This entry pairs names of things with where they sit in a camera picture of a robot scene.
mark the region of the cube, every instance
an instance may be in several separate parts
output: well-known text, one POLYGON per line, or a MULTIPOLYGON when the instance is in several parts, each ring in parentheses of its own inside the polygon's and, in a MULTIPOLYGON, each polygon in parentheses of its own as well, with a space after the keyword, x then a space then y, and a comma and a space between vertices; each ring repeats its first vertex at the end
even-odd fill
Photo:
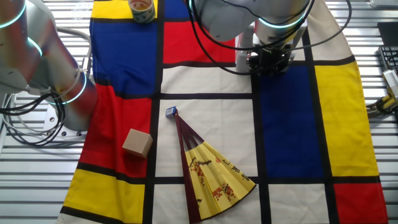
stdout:
POLYGON ((123 149, 137 157, 146 158, 153 142, 150 134, 130 129, 123 144, 123 149))

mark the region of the blue square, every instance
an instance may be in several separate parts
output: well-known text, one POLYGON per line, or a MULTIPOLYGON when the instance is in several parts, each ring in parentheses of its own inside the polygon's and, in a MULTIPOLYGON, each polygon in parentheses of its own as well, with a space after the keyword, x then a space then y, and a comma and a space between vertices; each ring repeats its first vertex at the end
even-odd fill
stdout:
POLYGON ((307 68, 261 77, 268 177, 323 177, 307 68))
POLYGON ((184 0, 165 0, 165 18, 189 18, 184 0))
POLYGON ((148 95, 155 88, 157 24, 93 22, 93 71, 121 95, 148 95))

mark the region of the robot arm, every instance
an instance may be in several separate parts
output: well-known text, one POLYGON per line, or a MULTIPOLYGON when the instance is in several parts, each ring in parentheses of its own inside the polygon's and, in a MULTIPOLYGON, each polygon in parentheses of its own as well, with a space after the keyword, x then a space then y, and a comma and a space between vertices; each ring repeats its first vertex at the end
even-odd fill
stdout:
POLYGON ((233 73, 247 75, 287 71, 294 59, 287 49, 298 44, 307 26, 309 0, 189 0, 188 5, 198 25, 215 40, 240 34, 238 47, 252 48, 236 49, 237 73, 233 73))
POLYGON ((270 41, 268 36, 276 33, 283 35, 289 31, 289 25, 304 14, 302 9, 306 8, 309 0, 229 0, 230 4, 223 0, 189 0, 191 8, 192 2, 196 5, 201 23, 214 39, 231 40, 251 23, 259 21, 255 25, 259 32, 257 36, 266 44, 270 41), (252 15, 248 9, 262 19, 252 15), (269 32, 265 33, 261 27, 270 28, 269 32))
POLYGON ((32 88, 62 96, 67 128, 88 129, 95 86, 60 40, 50 10, 41 0, 0 1, 0 92, 32 88))

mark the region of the mondrian pattern cloth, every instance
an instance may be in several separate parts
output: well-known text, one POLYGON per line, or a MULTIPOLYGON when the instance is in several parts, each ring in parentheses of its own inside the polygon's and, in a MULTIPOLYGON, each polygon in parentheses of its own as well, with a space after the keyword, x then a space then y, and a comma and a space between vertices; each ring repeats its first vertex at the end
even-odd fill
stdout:
MULTIPOLYGON (((155 7, 142 25, 127 1, 94 2, 98 101, 57 223, 189 222, 177 130, 165 117, 172 106, 257 185, 203 223, 387 223, 361 78, 343 35, 296 51, 283 75, 236 76, 206 58, 181 0, 155 7), (122 150, 131 128, 152 135, 147 159, 122 150)), ((307 22, 299 45, 339 29, 323 0, 307 22)), ((233 50, 200 37, 234 67, 233 50)))

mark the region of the red fabric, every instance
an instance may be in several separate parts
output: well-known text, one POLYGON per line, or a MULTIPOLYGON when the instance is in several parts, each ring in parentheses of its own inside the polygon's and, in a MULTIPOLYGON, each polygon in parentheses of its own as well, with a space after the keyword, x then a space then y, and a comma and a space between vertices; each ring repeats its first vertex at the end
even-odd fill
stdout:
MULTIPOLYGON (((234 50, 214 44, 201 33, 197 25, 196 27, 203 46, 217 62, 235 62, 234 50)), ((234 46, 235 40, 223 43, 234 46)), ((190 22, 166 22, 164 24, 163 62, 179 63, 186 61, 211 62, 200 48, 190 22)))
POLYGON ((129 177, 145 177, 147 160, 122 148, 130 129, 149 133, 151 99, 124 100, 112 86, 96 85, 98 99, 80 162, 116 170, 129 177))
POLYGON ((388 223, 381 184, 335 184, 340 224, 388 223))

